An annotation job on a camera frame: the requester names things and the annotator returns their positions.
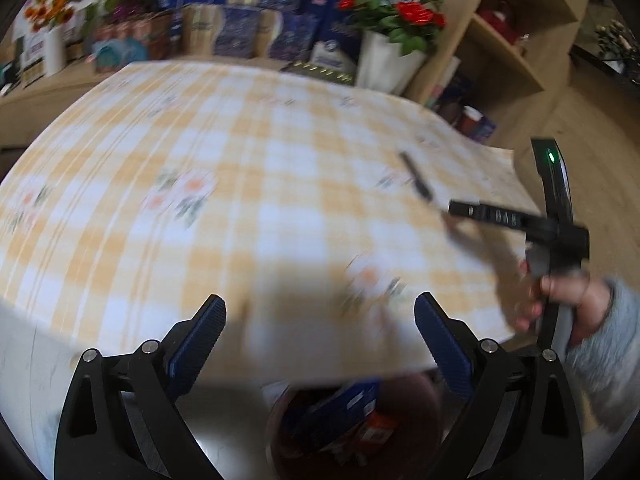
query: red flower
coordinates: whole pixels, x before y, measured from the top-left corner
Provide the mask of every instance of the red flower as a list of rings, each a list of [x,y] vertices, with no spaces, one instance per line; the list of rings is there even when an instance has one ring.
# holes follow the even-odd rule
[[[338,2],[338,9],[348,10],[355,5],[356,0],[340,0]]]
[[[445,28],[447,19],[444,14],[436,12],[436,15],[433,17],[433,23],[435,23],[438,28]]]
[[[435,16],[432,10],[425,9],[418,2],[398,2],[396,3],[396,8],[402,19],[414,25],[431,23]]]

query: finger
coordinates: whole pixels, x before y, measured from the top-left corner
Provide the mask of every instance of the finger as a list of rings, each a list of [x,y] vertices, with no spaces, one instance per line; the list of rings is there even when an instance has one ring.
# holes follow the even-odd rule
[[[516,313],[518,317],[533,321],[542,316],[542,303],[535,301],[533,303],[519,303],[516,305]]]
[[[588,286],[586,276],[543,276],[540,279],[540,292],[559,303],[580,304]]]
[[[529,330],[530,321],[528,319],[524,319],[523,317],[519,317],[516,319],[516,330],[518,332],[526,332]]]
[[[442,221],[444,222],[444,225],[449,229],[454,230],[456,227],[458,227],[459,224],[461,224],[465,220],[466,220],[465,218],[462,218],[460,216],[450,215],[448,211],[442,212]]]
[[[527,274],[529,274],[529,263],[527,260],[521,260],[518,264],[518,273],[521,278],[524,278]]]
[[[542,295],[542,291],[540,290],[540,280],[536,280],[531,283],[529,287],[529,299],[536,300]]]

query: flower pot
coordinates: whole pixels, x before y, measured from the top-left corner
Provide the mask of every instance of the flower pot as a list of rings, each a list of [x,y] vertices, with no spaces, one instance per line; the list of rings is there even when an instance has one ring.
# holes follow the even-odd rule
[[[57,25],[44,35],[44,70],[50,77],[66,66],[66,48],[62,38],[62,26]]]
[[[366,31],[360,49],[356,86],[400,95],[426,59],[426,54],[414,50],[401,56],[401,45],[389,43],[389,38]]]

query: hand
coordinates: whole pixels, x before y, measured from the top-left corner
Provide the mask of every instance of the hand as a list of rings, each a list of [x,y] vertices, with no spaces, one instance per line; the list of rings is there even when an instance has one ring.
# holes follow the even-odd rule
[[[588,276],[543,276],[529,290],[530,301],[520,304],[516,328],[525,332],[542,315],[540,296],[548,296],[558,303],[575,305],[574,328],[569,346],[580,344],[595,334],[604,323],[611,304],[611,288],[600,279]]]

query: wooden floor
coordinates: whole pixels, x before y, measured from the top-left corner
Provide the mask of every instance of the wooden floor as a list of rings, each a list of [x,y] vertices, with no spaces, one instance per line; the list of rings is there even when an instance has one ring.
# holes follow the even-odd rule
[[[592,273],[640,290],[640,102],[581,63],[540,136],[555,137],[564,156],[575,220],[591,234]],[[500,145],[515,150],[516,172],[542,207],[528,139]]]

